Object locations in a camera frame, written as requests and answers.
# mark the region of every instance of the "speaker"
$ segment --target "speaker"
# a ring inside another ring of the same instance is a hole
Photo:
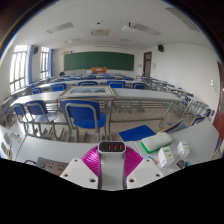
[[[161,51],[161,52],[164,51],[164,49],[163,49],[163,45],[158,45],[158,51]]]
[[[36,54],[36,53],[38,53],[38,47],[35,47],[35,48],[33,49],[33,54]]]

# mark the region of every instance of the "white box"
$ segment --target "white box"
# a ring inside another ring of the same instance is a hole
[[[175,159],[170,147],[163,147],[158,152],[159,163],[161,167],[171,165]]]
[[[187,142],[181,141],[177,146],[177,152],[178,152],[180,158],[186,158],[188,156],[188,154],[190,153]]]

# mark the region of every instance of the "white device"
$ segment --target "white device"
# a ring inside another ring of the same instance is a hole
[[[159,163],[161,167],[171,165],[175,159],[170,147],[163,147],[158,152]]]
[[[188,156],[188,154],[190,153],[187,142],[181,141],[177,146],[177,152],[178,152],[180,158],[186,158]]]
[[[98,177],[78,158],[72,159],[60,177],[81,187],[98,189]]]
[[[145,158],[128,175],[126,180],[127,189],[143,187],[163,177],[164,175],[157,168],[153,160]]]

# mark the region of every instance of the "ceiling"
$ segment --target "ceiling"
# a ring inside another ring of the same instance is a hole
[[[189,43],[214,50],[199,27],[196,26],[199,31],[189,29],[167,8],[173,6],[161,0],[61,0],[29,20],[16,34],[13,45],[32,44],[52,49],[116,45],[144,49],[160,44]],[[69,22],[74,27],[52,34],[47,32]],[[129,22],[147,26],[160,34],[123,31]],[[110,32],[108,36],[91,36],[91,29],[109,29]]]

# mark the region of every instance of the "door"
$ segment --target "door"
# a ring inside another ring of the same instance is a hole
[[[215,120],[213,122],[214,127],[219,132],[219,138],[223,141],[224,139],[224,69],[223,66],[218,62],[219,75],[220,75],[220,97],[219,105],[217,108],[217,113]]]
[[[143,63],[142,75],[145,77],[150,77],[151,60],[152,60],[152,52],[144,53],[144,63]]]

